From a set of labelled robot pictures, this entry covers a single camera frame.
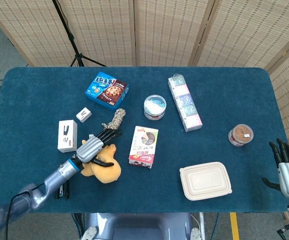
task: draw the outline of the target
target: blue snack box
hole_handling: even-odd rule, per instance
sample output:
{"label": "blue snack box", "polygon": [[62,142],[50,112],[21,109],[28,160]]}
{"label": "blue snack box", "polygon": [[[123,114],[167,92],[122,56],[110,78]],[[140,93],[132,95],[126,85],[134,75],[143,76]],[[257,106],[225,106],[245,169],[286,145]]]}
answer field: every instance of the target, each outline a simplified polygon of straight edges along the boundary
{"label": "blue snack box", "polygon": [[127,83],[100,71],[84,94],[88,99],[111,110],[116,110],[128,91]]}

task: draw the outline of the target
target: clear plastic lid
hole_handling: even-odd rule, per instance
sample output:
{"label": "clear plastic lid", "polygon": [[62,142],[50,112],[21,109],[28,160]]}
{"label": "clear plastic lid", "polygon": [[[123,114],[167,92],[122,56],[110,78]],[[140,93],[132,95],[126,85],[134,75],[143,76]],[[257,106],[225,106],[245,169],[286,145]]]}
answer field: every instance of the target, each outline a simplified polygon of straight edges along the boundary
{"label": "clear plastic lid", "polygon": [[218,161],[180,168],[183,192],[191,201],[232,193],[226,167]]}
{"label": "clear plastic lid", "polygon": [[254,138],[254,131],[248,125],[239,124],[233,128],[232,136],[238,143],[247,144]]}
{"label": "clear plastic lid", "polygon": [[150,95],[144,100],[143,108],[150,115],[160,115],[166,110],[167,102],[160,95]]}

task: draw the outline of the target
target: blue tablecloth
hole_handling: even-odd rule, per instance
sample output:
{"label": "blue tablecloth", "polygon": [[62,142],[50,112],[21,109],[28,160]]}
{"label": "blue tablecloth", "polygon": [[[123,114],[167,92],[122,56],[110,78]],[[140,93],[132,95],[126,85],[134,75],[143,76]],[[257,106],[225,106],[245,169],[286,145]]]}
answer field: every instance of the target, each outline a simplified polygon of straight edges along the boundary
{"label": "blue tablecloth", "polygon": [[[0,204],[29,184],[40,184],[72,154],[57,150],[58,123],[74,119],[78,146],[102,130],[114,112],[86,98],[84,92],[103,71],[130,86],[121,107],[123,135],[114,140],[121,165],[118,181],[102,184],[80,173],[70,180],[70,199],[49,199],[42,212],[274,212],[288,201],[261,177],[278,181],[268,145],[286,139],[269,75],[261,68],[234,67],[29,67],[10,70],[0,92]],[[203,122],[185,132],[167,79],[182,74]],[[143,103],[162,95],[167,108],[158,121],[148,120]],[[92,116],[81,123],[84,107]],[[254,139],[243,147],[228,141],[228,132],[247,124]],[[128,164],[135,126],[159,129],[152,169]],[[225,165],[232,186],[226,196],[186,199],[179,169],[209,162]]]}

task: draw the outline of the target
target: tripod stand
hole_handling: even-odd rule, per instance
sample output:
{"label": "tripod stand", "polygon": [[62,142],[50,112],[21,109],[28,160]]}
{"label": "tripod stand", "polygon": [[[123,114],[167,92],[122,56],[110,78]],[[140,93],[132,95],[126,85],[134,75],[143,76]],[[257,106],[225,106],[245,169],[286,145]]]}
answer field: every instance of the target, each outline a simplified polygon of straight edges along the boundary
{"label": "tripod stand", "polygon": [[75,37],[71,33],[71,31],[70,31],[70,29],[68,27],[68,20],[67,20],[66,16],[64,16],[64,13],[62,11],[60,3],[58,2],[58,0],[52,0],[52,2],[54,4],[54,7],[55,7],[60,19],[61,19],[62,25],[63,25],[63,27],[64,27],[67,35],[68,35],[69,41],[70,41],[70,43],[71,43],[71,45],[73,47],[73,50],[75,52],[74,59],[73,59],[71,65],[70,65],[70,67],[72,67],[74,65],[76,60],[78,62],[78,66],[79,67],[84,67],[85,65],[83,63],[83,59],[86,59],[86,60],[88,60],[88,61],[90,61],[92,63],[98,64],[98,65],[100,65],[102,67],[106,67],[106,65],[104,65],[104,64],[102,64],[102,63],[100,63],[98,61],[95,61],[95,60],[93,60],[93,59],[91,59],[89,57],[86,57],[81,52],[79,52],[79,50],[77,48],[77,45],[75,43]]}

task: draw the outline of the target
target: canned food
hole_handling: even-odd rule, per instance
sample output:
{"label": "canned food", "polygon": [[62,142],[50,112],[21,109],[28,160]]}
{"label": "canned food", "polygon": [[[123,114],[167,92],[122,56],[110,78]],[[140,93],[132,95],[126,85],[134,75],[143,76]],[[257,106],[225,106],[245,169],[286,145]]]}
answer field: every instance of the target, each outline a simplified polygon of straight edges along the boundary
{"label": "canned food", "polygon": [[229,142],[237,147],[250,143],[253,138],[253,130],[245,124],[235,126],[228,134]]}
{"label": "canned food", "polygon": [[144,115],[149,120],[159,120],[165,115],[167,103],[160,95],[150,95],[143,103]]}

